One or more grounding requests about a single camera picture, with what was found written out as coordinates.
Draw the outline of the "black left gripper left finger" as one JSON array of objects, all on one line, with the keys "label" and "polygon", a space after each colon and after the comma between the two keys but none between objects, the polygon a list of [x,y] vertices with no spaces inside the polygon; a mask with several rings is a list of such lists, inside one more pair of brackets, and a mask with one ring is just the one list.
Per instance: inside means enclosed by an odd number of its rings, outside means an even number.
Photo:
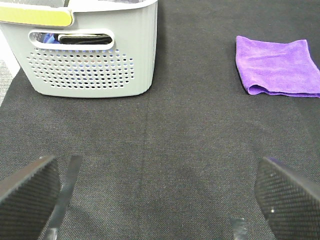
[{"label": "black left gripper left finger", "polygon": [[82,164],[71,157],[64,182],[58,162],[42,156],[0,182],[0,238],[56,240]]}]

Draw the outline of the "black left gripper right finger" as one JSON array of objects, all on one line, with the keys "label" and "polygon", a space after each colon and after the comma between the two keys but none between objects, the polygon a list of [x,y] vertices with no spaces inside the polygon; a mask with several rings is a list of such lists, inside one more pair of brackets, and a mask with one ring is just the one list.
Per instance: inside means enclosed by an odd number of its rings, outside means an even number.
[{"label": "black left gripper right finger", "polygon": [[254,196],[278,240],[320,238],[320,186],[274,157],[258,162]]}]

